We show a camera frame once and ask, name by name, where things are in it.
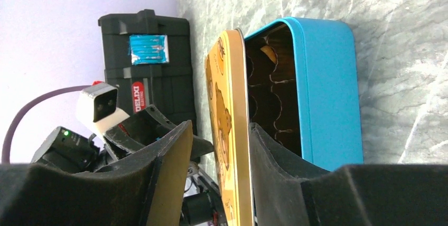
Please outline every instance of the red label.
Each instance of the red label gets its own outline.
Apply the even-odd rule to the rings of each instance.
[[[138,112],[146,108],[145,87],[143,86],[143,83],[134,82],[132,84],[132,99],[134,112]]]

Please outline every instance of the yellow lid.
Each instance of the yellow lid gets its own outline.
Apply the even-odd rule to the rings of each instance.
[[[221,33],[206,58],[207,91],[222,203],[229,226],[254,225],[244,39]]]

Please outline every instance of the brown cartoon character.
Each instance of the brown cartoon character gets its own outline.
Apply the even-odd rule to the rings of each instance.
[[[207,79],[207,92],[209,94],[209,99],[213,99],[213,81],[211,80],[211,65],[210,56],[207,54],[206,60],[206,79]]]
[[[224,44],[222,42],[221,37],[219,37],[218,39],[218,66],[219,66],[219,71],[221,71],[221,74],[224,74],[224,55],[225,55],[225,51],[224,51]]]
[[[232,129],[232,117],[229,110],[224,105],[224,97],[221,90],[218,88],[218,84],[215,83],[216,90],[216,119],[218,125],[218,142],[221,147],[222,157],[226,165],[226,169],[229,169],[229,134]]]

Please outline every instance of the white background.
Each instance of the white background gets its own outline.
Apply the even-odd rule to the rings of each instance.
[[[0,0],[0,143],[32,99],[104,80],[98,19],[145,8],[176,16],[175,0]],[[57,126],[88,137],[74,115],[77,99],[77,93],[61,95],[29,111],[15,133],[11,162],[29,162]]]

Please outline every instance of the gray marble table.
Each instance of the gray marble table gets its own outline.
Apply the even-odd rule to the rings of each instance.
[[[347,23],[356,40],[365,162],[448,162],[448,0],[178,0],[178,13],[191,23],[202,137],[211,140],[203,62],[221,31],[322,18]]]

